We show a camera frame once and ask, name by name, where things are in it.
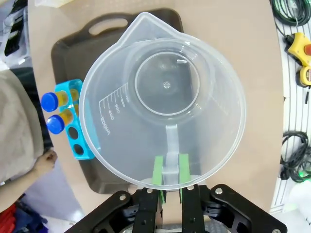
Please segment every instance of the red fabric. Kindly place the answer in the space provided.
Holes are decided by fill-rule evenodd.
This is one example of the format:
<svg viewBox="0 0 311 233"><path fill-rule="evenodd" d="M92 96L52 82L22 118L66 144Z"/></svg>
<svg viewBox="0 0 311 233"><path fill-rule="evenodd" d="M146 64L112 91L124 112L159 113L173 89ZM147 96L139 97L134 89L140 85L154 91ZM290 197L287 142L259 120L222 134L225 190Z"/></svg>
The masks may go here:
<svg viewBox="0 0 311 233"><path fill-rule="evenodd" d="M13 232L15 228L15 211L16 206L13 204L0 214L0 233Z"/></svg>

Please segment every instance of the yellow tool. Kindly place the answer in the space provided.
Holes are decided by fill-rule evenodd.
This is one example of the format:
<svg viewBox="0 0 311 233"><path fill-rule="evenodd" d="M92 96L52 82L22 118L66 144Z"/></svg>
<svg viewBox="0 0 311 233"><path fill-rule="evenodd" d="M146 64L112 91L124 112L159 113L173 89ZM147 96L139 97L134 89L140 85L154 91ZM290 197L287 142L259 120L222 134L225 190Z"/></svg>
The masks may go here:
<svg viewBox="0 0 311 233"><path fill-rule="evenodd" d="M285 38L289 45L287 52L300 61L303 67L311 66L311 41L303 33L295 33Z"/></svg>
<svg viewBox="0 0 311 233"><path fill-rule="evenodd" d="M297 73L296 82L301 87L311 86L311 67L302 67Z"/></svg>

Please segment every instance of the person's hand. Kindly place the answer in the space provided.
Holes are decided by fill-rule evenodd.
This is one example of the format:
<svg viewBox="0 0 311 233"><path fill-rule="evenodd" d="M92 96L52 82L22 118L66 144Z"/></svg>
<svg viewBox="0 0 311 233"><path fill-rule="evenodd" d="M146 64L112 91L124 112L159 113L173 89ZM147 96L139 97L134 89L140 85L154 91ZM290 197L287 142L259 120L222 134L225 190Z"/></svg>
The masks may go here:
<svg viewBox="0 0 311 233"><path fill-rule="evenodd" d="M57 154L53 150L49 150L45 154L41 155L35 162L34 172L41 176L54 168L57 160Z"/></svg>

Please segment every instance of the rack hole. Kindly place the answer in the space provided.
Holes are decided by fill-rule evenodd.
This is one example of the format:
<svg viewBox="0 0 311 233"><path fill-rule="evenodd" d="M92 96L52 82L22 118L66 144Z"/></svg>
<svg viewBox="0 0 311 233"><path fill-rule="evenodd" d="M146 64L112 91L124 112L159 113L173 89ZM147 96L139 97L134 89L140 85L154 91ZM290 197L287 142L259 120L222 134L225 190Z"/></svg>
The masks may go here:
<svg viewBox="0 0 311 233"><path fill-rule="evenodd" d="M77 139L79 136L78 131L74 127L69 127L68 134L72 139Z"/></svg>
<svg viewBox="0 0 311 233"><path fill-rule="evenodd" d="M79 144L74 144L73 145L73 150L76 152L78 155L83 155L84 150Z"/></svg>

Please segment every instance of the red button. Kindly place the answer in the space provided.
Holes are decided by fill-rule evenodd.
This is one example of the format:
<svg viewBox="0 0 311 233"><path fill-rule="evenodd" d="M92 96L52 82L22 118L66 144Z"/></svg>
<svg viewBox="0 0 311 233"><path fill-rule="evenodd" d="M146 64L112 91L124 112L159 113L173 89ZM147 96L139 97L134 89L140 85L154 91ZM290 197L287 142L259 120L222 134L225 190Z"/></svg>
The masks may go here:
<svg viewBox="0 0 311 233"><path fill-rule="evenodd" d="M305 46L305 53L309 56L311 56L311 45L306 45Z"/></svg>

